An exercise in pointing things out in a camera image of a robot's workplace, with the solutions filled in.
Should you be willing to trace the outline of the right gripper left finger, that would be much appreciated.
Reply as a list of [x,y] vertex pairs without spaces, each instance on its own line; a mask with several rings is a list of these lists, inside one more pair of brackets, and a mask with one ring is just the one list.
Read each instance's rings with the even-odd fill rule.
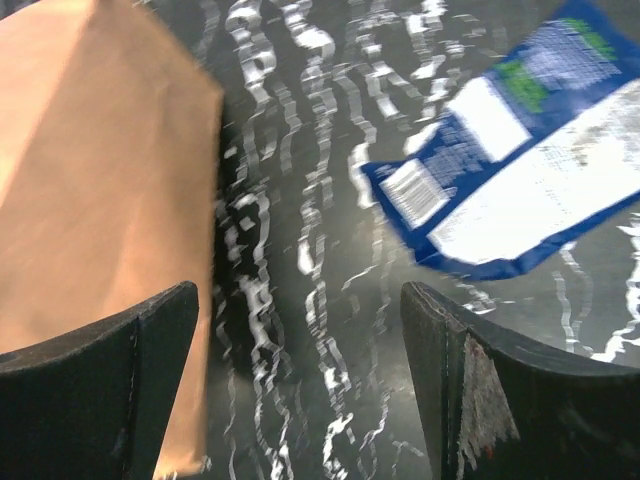
[[198,311],[182,282],[2,354],[2,478],[152,478]]

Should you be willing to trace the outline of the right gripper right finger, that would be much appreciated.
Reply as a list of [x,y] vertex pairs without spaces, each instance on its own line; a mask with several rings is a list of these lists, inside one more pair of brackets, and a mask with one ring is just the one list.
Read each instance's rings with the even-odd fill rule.
[[436,479],[635,479],[639,372],[499,326],[419,282],[403,335]]

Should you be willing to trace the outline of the blue white snack packet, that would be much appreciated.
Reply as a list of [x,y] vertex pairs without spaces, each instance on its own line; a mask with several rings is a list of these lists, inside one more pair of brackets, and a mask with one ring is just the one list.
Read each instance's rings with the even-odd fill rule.
[[639,47],[568,1],[469,80],[430,140],[361,168],[422,266],[525,274],[639,197]]

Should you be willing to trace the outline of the brown paper bag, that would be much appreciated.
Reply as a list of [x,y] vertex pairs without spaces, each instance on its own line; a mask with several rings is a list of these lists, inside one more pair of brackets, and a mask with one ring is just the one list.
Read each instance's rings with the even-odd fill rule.
[[202,472],[223,92],[129,1],[1,22],[1,356],[179,283],[198,319],[154,475]]

